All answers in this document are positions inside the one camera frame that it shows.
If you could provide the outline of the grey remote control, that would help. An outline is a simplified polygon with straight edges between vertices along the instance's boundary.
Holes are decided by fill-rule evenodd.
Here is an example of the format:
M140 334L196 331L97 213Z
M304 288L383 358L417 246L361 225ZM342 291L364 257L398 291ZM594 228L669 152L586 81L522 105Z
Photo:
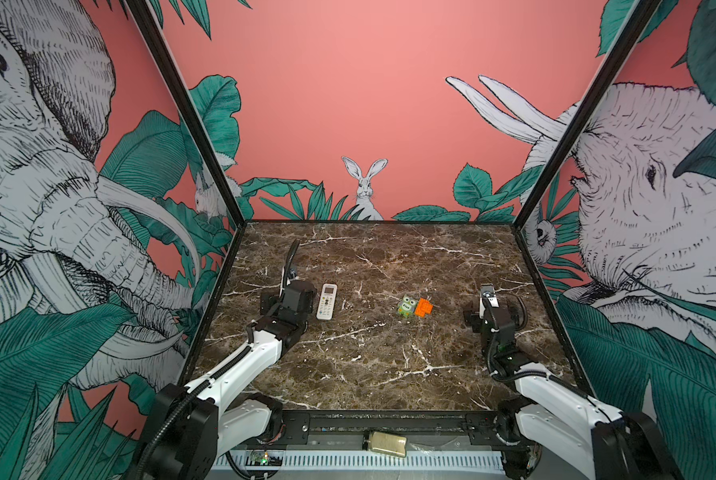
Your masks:
M319 297L319 304L316 312L318 320L328 321L333 318L338 287L336 284L325 283Z

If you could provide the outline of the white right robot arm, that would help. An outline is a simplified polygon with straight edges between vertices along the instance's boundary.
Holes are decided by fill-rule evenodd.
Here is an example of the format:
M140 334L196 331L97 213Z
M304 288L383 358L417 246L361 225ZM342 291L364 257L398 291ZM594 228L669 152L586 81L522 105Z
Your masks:
M656 423L644 413L626 413L553 374L521 350L516 334L528 322L523 301L500 301L491 285L463 310L479 334L490 377L516 398L501 403L494 420L497 438L512 448L505 472L524 479L536 452L519 455L520 445L552 451L588 479L679 479L682 474Z

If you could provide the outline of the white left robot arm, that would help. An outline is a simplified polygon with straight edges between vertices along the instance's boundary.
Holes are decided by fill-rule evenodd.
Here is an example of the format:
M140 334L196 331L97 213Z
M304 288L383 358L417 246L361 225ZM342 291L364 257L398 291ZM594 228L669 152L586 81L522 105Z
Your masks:
M263 395L231 404L305 333L316 287L293 280L265 315L246 327L247 341L208 373L161 389L124 474L126 479L204 479L217 458L251 439L276 437L281 404Z

